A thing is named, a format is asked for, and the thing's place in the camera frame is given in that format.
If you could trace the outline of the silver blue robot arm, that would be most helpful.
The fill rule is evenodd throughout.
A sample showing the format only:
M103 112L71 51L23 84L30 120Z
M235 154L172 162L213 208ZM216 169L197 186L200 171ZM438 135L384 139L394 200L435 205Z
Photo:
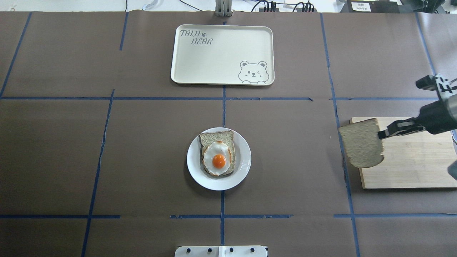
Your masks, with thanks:
M423 131L437 135L456 130L456 127L455 95L421 107L418 117L392 122L387 126L386 130L378 132L378 137L383 140L394 136L409 135Z

